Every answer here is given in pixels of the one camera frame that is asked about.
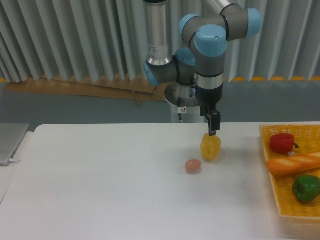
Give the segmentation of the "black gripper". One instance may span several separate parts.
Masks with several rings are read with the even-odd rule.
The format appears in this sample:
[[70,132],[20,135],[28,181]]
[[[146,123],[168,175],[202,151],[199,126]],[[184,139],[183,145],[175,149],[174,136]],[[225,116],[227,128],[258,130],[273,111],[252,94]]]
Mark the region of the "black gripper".
[[215,89],[204,89],[197,86],[195,96],[202,104],[200,106],[200,116],[207,118],[208,134],[209,136],[215,136],[217,131],[221,129],[221,113],[217,110],[216,104],[222,99],[223,85]]

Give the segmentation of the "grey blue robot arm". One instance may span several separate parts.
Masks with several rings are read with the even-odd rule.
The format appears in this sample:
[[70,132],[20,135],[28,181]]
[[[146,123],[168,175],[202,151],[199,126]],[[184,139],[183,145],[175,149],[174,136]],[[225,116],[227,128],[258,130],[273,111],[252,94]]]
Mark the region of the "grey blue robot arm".
[[244,9],[229,0],[203,3],[217,14],[184,16],[178,24],[178,33],[186,47],[172,54],[169,1],[144,1],[148,54],[143,65],[153,86],[175,81],[194,88],[200,116],[207,121],[209,136],[214,136],[221,128],[221,114],[216,105],[223,93],[228,42],[254,37],[261,31],[263,21],[256,8]]

